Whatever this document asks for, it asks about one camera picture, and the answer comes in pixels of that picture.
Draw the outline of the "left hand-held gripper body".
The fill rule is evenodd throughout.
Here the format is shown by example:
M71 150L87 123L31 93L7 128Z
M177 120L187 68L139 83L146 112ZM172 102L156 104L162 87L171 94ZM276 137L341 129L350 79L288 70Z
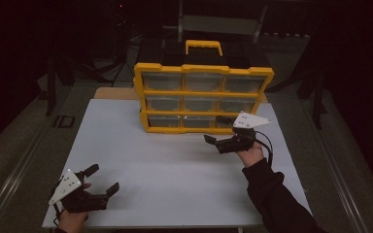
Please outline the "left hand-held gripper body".
M59 210L57 202L70 213L83 213L98 210L105 210L109 196L105 194L90 194L84 188L85 178L79 179L77 174L68 169L66 174L55 185L49 205L54 206L56 212Z

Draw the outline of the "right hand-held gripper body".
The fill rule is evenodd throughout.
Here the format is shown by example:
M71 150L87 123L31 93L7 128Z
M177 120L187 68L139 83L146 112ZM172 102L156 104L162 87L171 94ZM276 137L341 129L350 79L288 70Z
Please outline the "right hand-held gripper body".
M272 143L267 136L265 138L269 145L261 142L257 137L255 128L260 125L271 123L271 120L265 117L252 115L249 113L241 112L235 119L232 132L234 135L229 139L219 140L216 146L219 153L237 152L249 150L254 142L259 143L265 147L269 154L272 153Z

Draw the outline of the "yellow and black drawer cabinet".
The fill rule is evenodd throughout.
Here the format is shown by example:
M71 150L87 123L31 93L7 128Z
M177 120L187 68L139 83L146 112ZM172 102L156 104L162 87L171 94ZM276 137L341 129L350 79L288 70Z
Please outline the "yellow and black drawer cabinet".
M150 127L146 109L142 74L217 73L239 76L263 76L265 81L255 94L258 102L249 114L254 115L264 100L264 90L271 83L274 71L262 49L256 44L222 43L218 41L186 40L176 42L146 39L134 67L134 88L140 99L140 120L149 133L210 133L230 134L232 128Z

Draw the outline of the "person's right hand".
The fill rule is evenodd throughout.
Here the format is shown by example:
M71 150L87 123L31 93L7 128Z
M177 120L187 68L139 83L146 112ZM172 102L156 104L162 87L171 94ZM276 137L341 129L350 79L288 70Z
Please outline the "person's right hand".
M237 151L236 154L246 168L255 165L264 158L262 146L257 142L254 142L249 150Z

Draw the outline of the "person's left hand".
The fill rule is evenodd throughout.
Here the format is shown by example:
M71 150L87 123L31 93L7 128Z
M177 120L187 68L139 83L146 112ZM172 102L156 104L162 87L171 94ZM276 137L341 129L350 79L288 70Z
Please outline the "person's left hand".
M81 233L87 218L88 212L70 213L64 209L59 217L55 233Z

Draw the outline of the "wooden board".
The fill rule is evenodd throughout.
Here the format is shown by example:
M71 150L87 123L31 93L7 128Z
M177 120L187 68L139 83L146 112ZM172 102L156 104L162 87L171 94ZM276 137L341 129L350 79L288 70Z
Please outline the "wooden board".
M129 87L99 87L93 96L94 99L109 100L138 100L138 95Z

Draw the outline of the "black tripod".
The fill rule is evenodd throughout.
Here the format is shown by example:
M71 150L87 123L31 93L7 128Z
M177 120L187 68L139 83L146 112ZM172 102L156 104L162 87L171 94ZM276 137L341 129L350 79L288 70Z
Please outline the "black tripod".
M96 80L113 84L126 64L130 31L125 0L96 0L92 10L91 55Z

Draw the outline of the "metal floor rail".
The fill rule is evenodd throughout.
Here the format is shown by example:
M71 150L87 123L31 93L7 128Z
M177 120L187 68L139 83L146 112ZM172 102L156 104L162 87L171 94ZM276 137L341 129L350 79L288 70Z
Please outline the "metal floor rail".
M344 209L344 213L346 214L353 231L355 233L368 233L368 229L362 219L361 213L357 208L354 196L351 193L345 179L342 176L341 170L336 163L334 154L330 149L329 143L322 133L322 128L318 129L315 123L313 122L313 101L314 94L312 94L312 96L306 100L300 99L300 104L304 114L308 119L309 125L313 129L315 138L323 151L326 170L329 176L331 177L336 193Z
M48 198L94 92L60 88L49 116L47 102L35 99L0 134L0 233L48 233Z

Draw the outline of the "black stand post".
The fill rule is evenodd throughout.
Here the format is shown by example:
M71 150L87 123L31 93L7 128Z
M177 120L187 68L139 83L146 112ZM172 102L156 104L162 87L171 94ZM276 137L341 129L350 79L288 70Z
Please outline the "black stand post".
M47 116L51 115L56 106L56 80L60 80L63 85L72 85L75 81L69 68L67 56L61 53L54 53L48 59Z
M314 94L312 119L318 129L322 128L322 95L326 72L326 54L324 46L313 46L305 53L305 69L301 73L302 84L297 90L299 99L308 99Z

